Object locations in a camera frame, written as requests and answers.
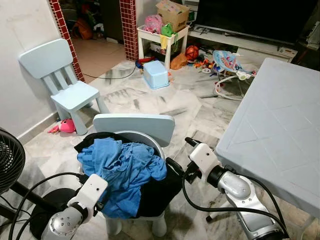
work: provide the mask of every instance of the black cloth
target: black cloth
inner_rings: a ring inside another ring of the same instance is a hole
[[[113,138],[121,140],[122,143],[130,143],[132,141],[113,132],[97,132],[86,136],[82,142],[74,147],[80,153],[82,149],[88,148],[94,144],[95,139]],[[153,178],[140,188],[141,198],[139,208],[136,214],[138,217],[157,217],[169,205],[171,200],[180,192],[182,188],[181,177],[168,165],[166,165],[166,177],[157,181]]]

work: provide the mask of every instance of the fan grille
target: fan grille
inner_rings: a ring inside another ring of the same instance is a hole
[[[0,194],[7,191],[19,178],[26,155],[22,144],[0,128]]]

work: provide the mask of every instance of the red tiled column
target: red tiled column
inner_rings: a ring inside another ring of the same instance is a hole
[[[136,20],[136,0],[119,0],[125,57],[138,59],[138,32]]]
[[[62,38],[67,40],[67,42],[69,43],[69,47],[70,47],[70,50],[71,50],[71,53],[73,56],[72,65],[73,65],[73,69],[76,74],[76,77],[78,80],[84,82],[85,78],[84,78],[82,71],[80,69],[77,54],[76,54],[74,45],[72,44],[68,29],[67,29],[66,22],[65,22],[63,14],[62,14],[61,8],[60,8],[59,0],[48,0],[48,1],[50,3],[51,9],[52,9],[54,19],[55,19],[56,24],[58,26],[58,29],[60,31],[60,35]]]

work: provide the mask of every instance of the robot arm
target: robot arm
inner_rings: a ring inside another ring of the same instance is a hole
[[[189,155],[193,165],[188,167],[195,169],[194,165],[196,165],[197,171],[201,172],[203,182],[225,193],[227,200],[234,207],[268,212],[257,198],[255,187],[248,178],[223,168],[207,144],[189,137],[186,141],[194,147]],[[281,227],[272,218],[252,212],[237,212],[236,215],[249,240],[284,239]]]
[[[92,174],[75,197],[69,200],[67,208],[54,214],[41,239],[70,240],[81,224],[94,216],[94,208],[108,183],[96,174]]]

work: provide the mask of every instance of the black cable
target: black cable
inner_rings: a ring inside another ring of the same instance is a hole
[[[57,173],[55,175],[52,175],[52,176],[49,176],[41,181],[39,181],[38,183],[36,183],[35,185],[33,185],[33,187],[31,187],[29,189],[29,191],[24,195],[22,201],[20,202],[17,210],[16,210],[16,213],[14,215],[14,218],[12,220],[12,224],[11,224],[11,227],[10,227],[10,232],[9,232],[9,237],[8,237],[8,240],[13,240],[13,235],[14,235],[14,229],[15,229],[15,225],[16,225],[16,222],[17,222],[17,218],[18,218],[18,215],[19,215],[19,212],[21,211],[21,208],[24,204],[24,202],[26,201],[28,195],[36,188],[38,187],[40,184],[43,184],[44,182],[50,180],[50,179],[53,179],[53,178],[56,178],[56,177],[59,177],[59,176],[63,176],[63,175],[74,175],[76,177],[80,177],[81,174],[79,173],[75,173],[75,172],[62,172],[62,173]]]
[[[16,223],[22,222],[22,221],[27,221],[27,220],[28,220],[28,219],[21,219],[21,220],[16,221]],[[12,224],[12,221],[0,225],[0,228],[4,227],[4,226],[6,226],[6,225],[9,225],[9,224]]]
[[[279,215],[280,221],[281,221],[281,222],[283,223],[283,225],[286,227],[286,223],[285,223],[285,220],[284,220],[284,218],[283,218],[283,216],[282,216],[282,213],[281,213],[281,210],[280,210],[280,208],[279,208],[279,206],[278,206],[278,203],[277,203],[277,201],[275,200],[275,198],[274,198],[274,196],[272,195],[272,193],[270,192],[270,190],[269,190],[261,181],[259,181],[258,179],[255,179],[254,177],[242,175],[242,174],[239,174],[239,173],[237,173],[237,175],[243,176],[243,177],[245,177],[245,178],[247,178],[247,179],[250,179],[250,180],[256,182],[257,184],[259,184],[259,185],[268,193],[269,197],[271,198],[271,200],[272,200],[272,202],[273,202],[273,205],[275,206],[276,212],[277,212],[278,215]]]
[[[41,214],[48,214],[48,213],[47,213],[47,212],[38,212],[37,214],[32,215],[29,219],[27,219],[26,222],[25,222],[25,223],[22,225],[22,227],[20,228],[20,231],[18,232],[15,240],[19,240],[20,237],[21,237],[21,235],[22,235],[22,233],[24,232],[26,226],[30,223],[30,221],[31,221],[33,218],[35,218],[35,217],[37,217],[38,215],[41,215]]]
[[[186,191],[185,180],[186,180],[186,177],[188,174],[189,174],[189,172],[186,171],[182,177],[182,191],[183,191],[183,195],[184,195],[186,201],[195,209],[202,211],[202,212],[208,212],[208,213],[212,213],[212,212],[249,212],[249,213],[254,213],[254,214],[265,215],[269,218],[274,219],[282,228],[285,237],[289,238],[287,229],[284,226],[284,224],[276,216],[274,216],[273,214],[271,214],[269,212],[261,211],[261,210],[257,210],[257,209],[246,208],[246,207],[215,207],[215,208],[211,208],[211,207],[201,207],[201,206],[196,205],[195,203],[193,203],[191,201],[191,199],[189,198],[187,191]]]
[[[14,210],[17,210],[17,208],[14,207],[14,206],[12,206],[12,205],[10,204],[10,202],[8,202],[8,200],[5,199],[3,196],[0,195],[0,198],[2,198],[2,200],[5,201],[6,204],[8,204],[10,208],[12,208],[12,209],[14,209]],[[28,214],[28,215],[31,217],[31,214],[28,213],[26,210],[22,210],[22,209],[21,209],[21,212],[24,212],[24,213]]]
[[[136,67],[137,67],[137,66],[134,65],[133,71],[132,71],[129,75],[123,76],[123,77],[116,77],[116,78],[107,78],[107,77],[91,76],[91,75],[85,74],[85,73],[82,73],[82,74],[83,74],[83,75],[86,75],[86,76],[88,76],[88,77],[90,77],[90,78],[94,78],[94,79],[125,79],[125,78],[131,76],[131,75],[135,72]]]

